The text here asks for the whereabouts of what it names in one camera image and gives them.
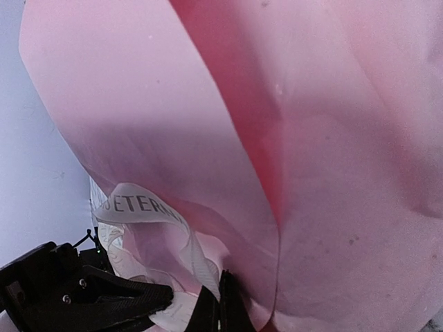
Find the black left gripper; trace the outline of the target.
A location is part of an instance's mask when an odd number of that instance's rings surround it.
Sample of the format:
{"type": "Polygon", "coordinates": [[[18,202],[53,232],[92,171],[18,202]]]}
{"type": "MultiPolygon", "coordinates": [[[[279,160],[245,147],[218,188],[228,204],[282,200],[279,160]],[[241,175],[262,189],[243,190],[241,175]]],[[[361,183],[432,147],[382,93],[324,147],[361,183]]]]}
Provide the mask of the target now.
{"type": "Polygon", "coordinates": [[[23,331],[146,331],[171,287],[113,275],[101,246],[48,242],[1,268],[1,312],[23,331]]]}

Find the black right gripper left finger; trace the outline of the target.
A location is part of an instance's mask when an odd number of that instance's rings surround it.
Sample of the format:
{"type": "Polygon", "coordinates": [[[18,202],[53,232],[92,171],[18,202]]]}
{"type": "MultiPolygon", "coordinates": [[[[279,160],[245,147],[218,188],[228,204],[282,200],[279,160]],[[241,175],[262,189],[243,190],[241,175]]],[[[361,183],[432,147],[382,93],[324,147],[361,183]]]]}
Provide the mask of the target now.
{"type": "Polygon", "coordinates": [[[185,332],[218,332],[218,330],[219,302],[205,286],[202,286],[185,332]]]}

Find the pink wrapping paper sheet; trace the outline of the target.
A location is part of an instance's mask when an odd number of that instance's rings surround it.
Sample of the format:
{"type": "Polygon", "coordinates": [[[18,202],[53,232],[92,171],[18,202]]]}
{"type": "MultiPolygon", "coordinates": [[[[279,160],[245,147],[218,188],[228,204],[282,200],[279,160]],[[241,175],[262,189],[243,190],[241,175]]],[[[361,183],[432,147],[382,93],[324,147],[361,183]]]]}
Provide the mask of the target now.
{"type": "MultiPolygon", "coordinates": [[[[174,208],[258,331],[442,308],[441,1],[27,1],[19,51],[98,187],[174,208]]],[[[197,294],[183,238],[124,240],[197,294]]]]}

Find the cream ribbon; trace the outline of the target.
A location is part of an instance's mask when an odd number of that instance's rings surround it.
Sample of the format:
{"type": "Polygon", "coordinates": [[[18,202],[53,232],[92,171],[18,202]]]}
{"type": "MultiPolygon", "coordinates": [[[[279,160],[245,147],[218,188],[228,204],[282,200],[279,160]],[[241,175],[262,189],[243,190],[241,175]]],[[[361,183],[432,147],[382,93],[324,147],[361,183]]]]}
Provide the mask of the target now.
{"type": "Polygon", "coordinates": [[[153,192],[132,183],[118,184],[110,195],[90,182],[91,213],[98,224],[98,238],[107,251],[111,267],[119,277],[135,282],[166,285],[173,290],[171,305],[150,316],[153,331],[185,331],[197,296],[185,290],[168,270],[146,266],[129,250],[124,237],[131,225],[172,225],[183,236],[178,241],[178,264],[201,286],[219,299],[219,267],[207,258],[187,221],[153,192]]]}

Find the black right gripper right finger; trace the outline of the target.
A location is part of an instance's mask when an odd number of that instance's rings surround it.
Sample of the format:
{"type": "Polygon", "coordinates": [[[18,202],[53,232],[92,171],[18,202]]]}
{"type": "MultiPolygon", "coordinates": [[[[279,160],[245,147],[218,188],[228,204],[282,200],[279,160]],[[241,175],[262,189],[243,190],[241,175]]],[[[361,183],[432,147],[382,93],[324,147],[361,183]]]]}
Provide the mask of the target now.
{"type": "Polygon", "coordinates": [[[222,332],[256,332],[233,274],[223,270],[219,283],[219,321],[222,332]]]}

